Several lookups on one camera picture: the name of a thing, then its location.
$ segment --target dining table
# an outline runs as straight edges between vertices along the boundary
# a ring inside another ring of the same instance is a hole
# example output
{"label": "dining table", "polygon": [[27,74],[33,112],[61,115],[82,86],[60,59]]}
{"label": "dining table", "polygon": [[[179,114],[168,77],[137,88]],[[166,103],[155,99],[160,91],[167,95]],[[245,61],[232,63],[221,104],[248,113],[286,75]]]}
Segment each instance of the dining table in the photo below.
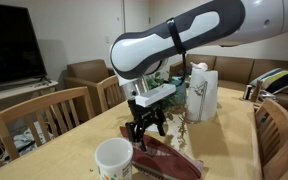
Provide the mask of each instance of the dining table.
{"label": "dining table", "polygon": [[[201,179],[255,180],[262,179],[261,163],[253,104],[240,100],[243,92],[218,87],[217,110],[213,118],[186,123],[180,115],[167,116],[158,132],[146,135],[187,155],[201,160]],[[87,180],[99,179],[94,153],[99,144],[109,138],[122,137],[120,127],[133,121],[127,102],[86,121],[34,151],[0,168],[0,180]],[[178,128],[185,128],[181,134]],[[148,179],[132,167],[132,178]]]}

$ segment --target paper bag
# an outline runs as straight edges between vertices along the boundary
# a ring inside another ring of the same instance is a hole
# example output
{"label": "paper bag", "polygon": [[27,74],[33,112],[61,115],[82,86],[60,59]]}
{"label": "paper bag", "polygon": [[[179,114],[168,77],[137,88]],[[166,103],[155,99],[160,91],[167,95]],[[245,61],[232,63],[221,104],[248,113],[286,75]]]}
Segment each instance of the paper bag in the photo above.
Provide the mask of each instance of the paper bag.
{"label": "paper bag", "polygon": [[206,121],[215,116],[217,108],[217,71],[192,69],[187,96],[186,119]]}

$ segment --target brown sofa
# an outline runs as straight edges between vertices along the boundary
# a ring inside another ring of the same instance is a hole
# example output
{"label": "brown sofa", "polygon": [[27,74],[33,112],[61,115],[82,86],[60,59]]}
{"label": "brown sofa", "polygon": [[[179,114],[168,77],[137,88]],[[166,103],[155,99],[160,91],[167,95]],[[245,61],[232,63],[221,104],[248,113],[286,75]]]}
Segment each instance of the brown sofa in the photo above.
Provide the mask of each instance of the brown sofa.
{"label": "brown sofa", "polygon": [[[236,58],[187,54],[186,65],[190,62],[205,62],[208,68],[218,71],[219,86],[244,91],[253,79],[275,68],[288,69],[288,61]],[[177,76],[182,69],[182,62],[170,66],[170,75]],[[288,94],[277,93],[278,103],[288,110]]]}
{"label": "brown sofa", "polygon": [[[64,78],[65,88],[86,86],[90,93],[95,115],[101,114],[102,109],[96,85],[104,79],[113,76],[115,74],[113,69],[107,67],[103,59],[95,59],[68,64],[67,73],[68,77]],[[82,114],[80,119],[84,120],[85,118],[83,117],[86,114],[83,112],[79,112],[79,114]]]}

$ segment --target television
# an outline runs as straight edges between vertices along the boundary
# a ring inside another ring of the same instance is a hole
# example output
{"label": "television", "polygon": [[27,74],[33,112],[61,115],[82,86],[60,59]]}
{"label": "television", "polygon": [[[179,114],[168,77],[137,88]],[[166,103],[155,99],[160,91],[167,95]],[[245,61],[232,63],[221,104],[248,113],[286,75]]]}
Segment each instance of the television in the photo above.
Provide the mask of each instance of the television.
{"label": "television", "polygon": [[28,9],[0,5],[0,84],[46,75]]}

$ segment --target wall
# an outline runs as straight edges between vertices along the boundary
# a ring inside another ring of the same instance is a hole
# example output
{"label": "wall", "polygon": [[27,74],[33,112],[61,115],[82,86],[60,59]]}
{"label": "wall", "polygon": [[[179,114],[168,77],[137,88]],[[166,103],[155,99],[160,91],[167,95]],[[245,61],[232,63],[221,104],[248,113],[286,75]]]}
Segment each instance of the wall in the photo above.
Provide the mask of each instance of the wall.
{"label": "wall", "polygon": [[121,0],[0,0],[27,7],[48,72],[63,87],[66,65],[109,61],[109,48],[122,33]]}
{"label": "wall", "polygon": [[125,32],[140,32],[149,28],[149,0],[124,0]]}
{"label": "wall", "polygon": [[[150,26],[156,26],[209,0],[150,0]],[[199,53],[209,55],[223,55],[233,57],[263,58],[288,60],[288,33],[250,44],[236,47],[222,48],[219,46],[205,46],[189,50],[187,53]],[[169,58],[169,64],[180,61],[176,55]]]}

